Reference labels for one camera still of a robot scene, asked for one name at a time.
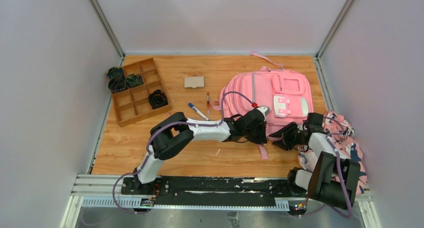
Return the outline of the pink student backpack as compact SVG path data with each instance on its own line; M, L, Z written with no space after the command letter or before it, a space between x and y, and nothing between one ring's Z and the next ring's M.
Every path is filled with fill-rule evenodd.
M252 110L251 103L266 106L266 134L283 128L290 122L302 123L314 111L312 91L307 77L299 72L263 66L259 71L234 76L212 103L215 111L225 117L244 115Z

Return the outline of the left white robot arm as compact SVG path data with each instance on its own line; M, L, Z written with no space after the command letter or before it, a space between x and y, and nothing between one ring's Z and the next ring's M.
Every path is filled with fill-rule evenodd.
M146 146L146 156L134 172L134 188L140 194L149 194L153 181L164 161L178 155L192 141L267 142L266 106L256 106L245 115L234 115L219 121L200 121L177 112L153 127Z

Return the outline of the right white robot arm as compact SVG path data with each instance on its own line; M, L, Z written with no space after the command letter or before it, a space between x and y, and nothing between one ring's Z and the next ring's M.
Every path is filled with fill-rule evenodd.
M360 164L343 158L331 141L330 132L324 130L326 117L309 113L300 128L291 122L271 133L273 144L283 150L298 145L308 146L317 156L312 171L293 168L287 175L286 192L292 197L307 193L310 199L333 208L351 211L355 202L360 177Z

